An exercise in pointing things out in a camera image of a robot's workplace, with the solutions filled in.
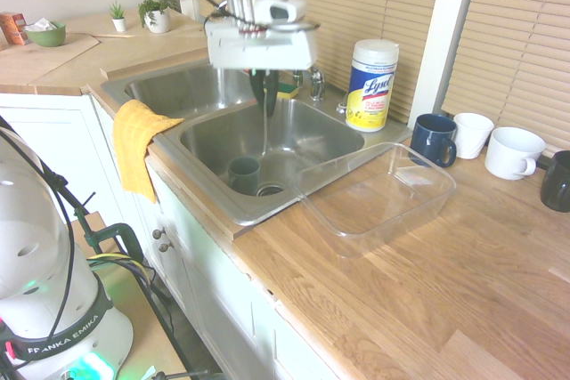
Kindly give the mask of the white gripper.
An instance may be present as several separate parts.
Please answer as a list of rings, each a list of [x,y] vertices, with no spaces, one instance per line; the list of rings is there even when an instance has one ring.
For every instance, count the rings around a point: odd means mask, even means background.
[[[274,110],[276,106],[278,70],[309,69],[317,60],[316,31],[306,25],[279,25],[246,34],[231,22],[209,22],[207,41],[208,58],[213,67],[249,69],[249,82],[257,104],[260,107],[266,104],[267,110]]]

